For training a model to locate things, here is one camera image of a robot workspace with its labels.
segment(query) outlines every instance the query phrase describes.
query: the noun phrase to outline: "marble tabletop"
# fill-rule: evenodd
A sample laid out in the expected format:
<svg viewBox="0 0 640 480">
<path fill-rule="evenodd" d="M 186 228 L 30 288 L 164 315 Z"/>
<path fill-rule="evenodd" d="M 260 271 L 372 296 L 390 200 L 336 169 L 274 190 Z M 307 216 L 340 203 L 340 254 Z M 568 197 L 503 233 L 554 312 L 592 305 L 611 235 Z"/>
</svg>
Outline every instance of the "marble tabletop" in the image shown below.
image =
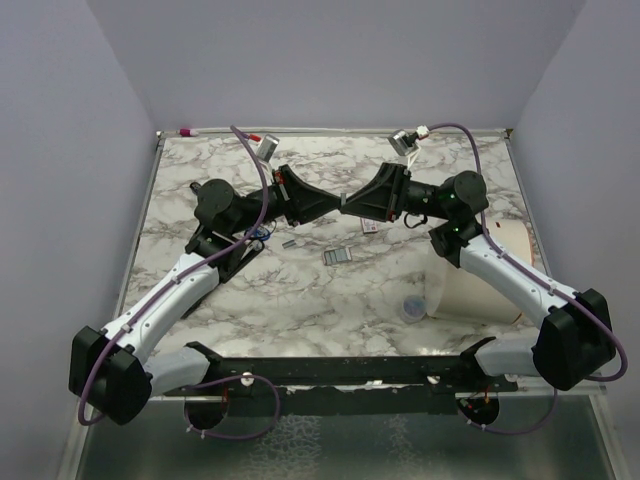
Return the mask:
<svg viewBox="0 0 640 480">
<path fill-rule="evenodd" d="M 488 187 L 488 215 L 521 219 L 531 231 L 503 137 L 477 138 Z M 288 163 L 306 182 L 339 195 L 366 184 L 384 161 L 397 161 L 386 138 L 282 136 L 272 164 Z M 458 135 L 432 135 L 412 167 L 414 180 L 439 184 L 473 169 L 471 149 Z M 131 270 L 125 308 L 155 285 L 183 253 L 197 227 L 189 184 L 229 181 L 241 194 L 259 188 L 252 162 L 234 137 L 168 138 Z M 524 320 L 485 326 L 425 319 L 408 325 L 400 305 L 422 294 L 429 251 L 427 229 L 402 221 L 363 235 L 360 220 L 332 212 L 310 224 L 284 219 L 259 255 L 221 285 L 187 319 L 178 321 L 155 353 L 197 340 L 225 356 L 371 356 L 459 353 L 489 335 L 535 335 Z M 282 243 L 295 239 L 297 246 Z M 322 252 L 349 246 L 350 263 L 327 267 Z M 534 245 L 536 265 L 540 266 Z"/>
</svg>

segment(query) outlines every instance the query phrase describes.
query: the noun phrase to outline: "black metal bar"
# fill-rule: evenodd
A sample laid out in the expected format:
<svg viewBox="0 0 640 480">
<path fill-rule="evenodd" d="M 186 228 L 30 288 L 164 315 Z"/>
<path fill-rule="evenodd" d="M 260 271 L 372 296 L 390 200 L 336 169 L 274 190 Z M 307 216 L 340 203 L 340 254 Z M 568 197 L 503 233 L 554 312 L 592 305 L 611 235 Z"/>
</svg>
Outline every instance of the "black metal bar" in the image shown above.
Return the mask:
<svg viewBox="0 0 640 480">
<path fill-rule="evenodd" d="M 478 374 L 459 355 L 406 357 L 254 357 L 223 358 L 198 342 L 187 346 L 206 355 L 211 367 L 203 383 L 251 372 L 276 386 L 365 385 L 379 381 L 390 385 L 426 385 L 435 393 L 475 392 L 491 385 L 492 391 L 516 391 L 517 384 L 503 376 Z M 189 394 L 201 395 L 203 390 Z"/>
<path fill-rule="evenodd" d="M 249 390 L 237 386 L 234 390 Z M 229 391 L 231 417 L 269 417 L 273 415 L 275 402 L 271 389 L 254 384 L 250 396 L 235 396 Z M 310 390 L 288 390 L 279 388 L 281 415 L 380 415 L 395 413 L 429 413 L 434 415 L 454 415 L 457 412 L 453 394 L 434 394 L 426 386 L 402 388 L 357 389 L 342 391 L 334 387 L 315 387 Z M 219 410 L 217 404 L 210 404 Z"/>
</svg>

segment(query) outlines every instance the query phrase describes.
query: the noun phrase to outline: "small metal part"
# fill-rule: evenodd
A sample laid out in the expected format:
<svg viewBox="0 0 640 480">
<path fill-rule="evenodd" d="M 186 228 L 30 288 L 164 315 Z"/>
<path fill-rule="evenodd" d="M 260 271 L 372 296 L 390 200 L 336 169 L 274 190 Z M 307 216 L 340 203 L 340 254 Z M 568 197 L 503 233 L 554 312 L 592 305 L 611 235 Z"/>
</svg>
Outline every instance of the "small metal part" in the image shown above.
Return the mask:
<svg viewBox="0 0 640 480">
<path fill-rule="evenodd" d="M 411 142 L 409 134 L 404 130 L 396 130 L 387 137 L 387 140 L 401 157 L 406 157 L 418 149 L 418 145 L 415 141 Z"/>
<path fill-rule="evenodd" d="M 349 247 L 340 247 L 334 248 L 332 250 L 326 250 L 322 254 L 322 260 L 326 266 L 350 262 L 352 260 L 351 251 L 349 250 Z"/>
<path fill-rule="evenodd" d="M 256 156 L 263 162 L 269 163 L 279 143 L 280 140 L 273 135 L 265 135 L 260 145 L 258 145 Z"/>
<path fill-rule="evenodd" d="M 280 187 L 280 192 L 282 193 L 282 198 L 284 199 L 285 202 L 288 202 L 289 201 L 289 195 L 287 194 L 287 189 L 284 188 L 284 177 L 282 176 L 282 173 L 280 171 L 275 172 L 273 174 L 273 179 L 278 184 L 278 187 Z"/>
</svg>

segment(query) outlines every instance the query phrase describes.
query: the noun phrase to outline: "purple cable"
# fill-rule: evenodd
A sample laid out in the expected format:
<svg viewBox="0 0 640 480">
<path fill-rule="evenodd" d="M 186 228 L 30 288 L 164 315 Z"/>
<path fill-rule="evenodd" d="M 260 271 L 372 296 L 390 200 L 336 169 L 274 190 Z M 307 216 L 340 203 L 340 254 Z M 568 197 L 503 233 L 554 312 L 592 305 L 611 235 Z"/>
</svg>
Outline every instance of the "purple cable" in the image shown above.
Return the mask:
<svg viewBox="0 0 640 480">
<path fill-rule="evenodd" d="M 258 175 L 260 176 L 260 183 L 262 184 L 262 209 L 260 210 L 260 214 L 258 215 L 258 219 L 256 220 L 256 223 L 244 234 L 244 236 L 240 240 L 238 240 L 233 245 L 229 245 L 224 250 L 214 253 L 213 255 L 203 259 L 202 261 L 178 273 L 178 275 L 176 275 L 175 277 L 176 279 L 175 282 L 169 282 L 165 284 L 162 288 L 160 288 L 160 290 L 158 290 L 155 293 L 155 295 L 153 295 L 149 299 L 147 303 L 142 305 L 142 307 L 140 307 L 140 309 L 131 316 L 129 321 L 126 323 L 126 325 L 128 325 L 129 327 L 133 327 L 138 322 L 140 317 L 142 317 L 142 315 L 144 315 L 145 312 L 149 310 L 149 308 L 151 308 L 152 305 L 154 305 L 174 285 L 177 285 L 178 283 L 180 283 L 180 281 L 184 277 L 194 272 L 195 270 L 199 269 L 203 265 L 207 265 L 208 263 L 214 260 L 217 260 L 218 258 L 224 255 L 227 255 L 228 253 L 238 248 L 240 245 L 244 244 L 244 242 L 249 240 L 253 236 L 253 234 L 256 232 L 256 230 L 258 230 L 258 227 L 260 227 L 260 225 L 262 224 L 262 221 L 264 220 L 264 217 L 267 214 L 267 206 L 269 205 L 269 185 L 267 184 L 267 178 L 265 177 L 264 170 L 262 169 L 262 166 L 260 164 L 260 159 L 256 156 L 251 146 L 247 142 L 246 138 L 244 137 L 244 135 L 246 134 L 238 130 L 233 125 L 231 125 L 230 128 L 231 128 L 231 131 L 236 135 L 236 137 L 238 137 L 238 140 L 240 140 L 240 143 L 242 143 L 244 148 L 249 153 L 251 160 L 253 161 L 254 165 L 256 166 L 256 169 L 258 170 Z M 84 416 L 84 410 L 87 405 L 87 400 L 89 398 L 89 391 L 93 386 L 93 382 L 96 379 L 98 370 L 102 366 L 102 363 L 104 362 L 104 360 L 107 358 L 107 355 L 109 355 L 109 353 L 111 352 L 111 349 L 113 348 L 113 346 L 116 343 L 118 343 L 118 341 L 123 337 L 124 334 L 125 334 L 124 330 L 118 330 L 118 332 L 113 336 L 113 338 L 109 340 L 109 343 L 107 343 L 107 345 L 104 347 L 102 352 L 100 352 L 100 355 L 98 355 L 98 358 L 96 359 L 95 363 L 93 364 L 93 367 L 91 368 L 91 371 L 89 372 L 87 381 L 85 382 L 84 388 L 82 389 L 82 394 L 80 395 L 80 404 L 78 406 L 78 422 L 80 423 L 80 425 L 84 425 L 85 427 L 88 427 L 90 425 L 94 425 L 98 423 L 100 420 L 104 418 L 104 414 L 101 413 L 92 419 L 87 419 Z"/>
<path fill-rule="evenodd" d="M 207 388 L 207 387 L 215 387 L 216 385 L 222 385 L 224 383 L 233 382 L 235 380 L 241 380 L 243 378 L 254 378 L 256 380 L 260 380 L 261 382 L 266 383 L 269 386 L 269 388 L 271 388 L 271 390 L 273 391 L 273 395 L 276 400 L 276 408 L 273 412 L 273 418 L 271 419 L 271 422 L 269 423 L 269 425 L 267 425 L 265 428 L 263 428 L 262 430 L 256 433 L 249 433 L 246 435 L 225 435 L 224 433 L 215 433 L 215 432 L 210 432 L 208 430 L 198 430 L 197 428 L 193 427 L 193 425 L 191 424 L 191 420 L 189 419 L 189 412 L 187 411 L 187 407 L 185 405 L 184 419 L 189 424 L 189 428 L 201 435 L 205 435 L 211 438 L 220 438 L 222 440 L 254 440 L 256 438 L 263 436 L 265 433 L 273 429 L 278 423 L 278 420 L 280 419 L 280 408 L 281 408 L 280 396 L 278 395 L 278 390 L 276 389 L 276 386 L 273 383 L 271 383 L 270 380 L 264 377 L 261 377 L 260 375 L 235 375 L 233 377 L 226 377 L 226 378 L 221 378 L 220 380 L 214 380 L 213 382 L 193 385 L 190 388 L 201 389 L 201 388 Z"/>
<path fill-rule="evenodd" d="M 431 125 L 430 127 L 427 127 L 427 128 L 429 130 L 438 130 L 440 128 L 457 128 L 458 130 L 461 130 L 469 139 L 469 143 L 471 144 L 471 150 L 473 151 L 473 157 L 475 159 L 476 170 L 478 174 L 482 175 L 482 167 L 480 165 L 480 153 L 478 152 L 478 146 L 476 145 L 476 141 L 473 138 L 473 134 L 467 127 L 465 127 L 464 125 L 460 125 L 459 123 L 438 123 L 436 125 Z M 546 290 L 550 291 L 554 295 L 557 295 L 558 297 L 560 297 L 561 299 L 563 299 L 573 307 L 577 308 L 582 314 L 584 314 L 589 320 L 591 320 L 602 333 L 604 333 L 604 335 L 609 339 L 609 341 L 611 341 L 611 343 L 615 345 L 616 350 L 620 355 L 620 369 L 618 370 L 618 372 L 608 377 L 589 376 L 587 377 L 587 380 L 592 380 L 596 382 L 613 382 L 621 378 L 627 372 L 629 361 L 627 359 L 627 354 L 624 351 L 624 347 L 622 346 L 622 343 L 620 343 L 620 340 L 616 338 L 613 332 L 609 330 L 607 326 L 604 323 L 602 323 L 602 321 L 598 317 L 596 317 L 593 313 L 587 310 L 575 298 L 572 298 L 569 295 L 566 295 L 565 293 L 559 290 L 556 290 L 549 283 L 547 283 L 546 281 L 544 281 L 543 279 L 531 273 L 529 270 L 527 270 L 522 265 L 520 265 L 520 263 L 514 260 L 513 257 L 511 257 L 508 253 L 504 252 L 496 244 L 496 242 L 493 241 L 493 238 L 491 238 L 491 236 L 489 235 L 489 230 L 487 229 L 487 220 L 486 220 L 484 211 L 480 212 L 480 220 L 482 224 L 482 234 L 486 238 L 487 243 L 489 243 L 491 248 L 493 248 L 498 255 L 502 255 L 502 258 L 504 258 L 510 265 L 512 265 L 516 270 L 521 272 L 523 275 L 533 280 L 535 283 L 545 288 Z M 496 433 L 500 435 L 522 435 L 522 434 L 531 433 L 535 430 L 538 430 L 539 428 L 542 428 L 547 424 L 549 418 L 551 418 L 551 414 L 555 411 L 557 399 L 558 399 L 558 391 L 554 388 L 553 404 L 551 406 L 551 409 L 549 410 L 549 413 L 547 413 L 547 415 L 545 415 L 538 423 L 536 423 L 535 425 L 533 425 L 532 427 L 526 430 L 508 432 L 508 431 L 499 430 L 499 429 L 492 429 L 489 427 L 485 427 L 483 430 L 489 433 Z M 471 422 L 471 425 L 482 429 L 482 426 L 478 424 L 474 424 L 473 422 Z"/>
</svg>

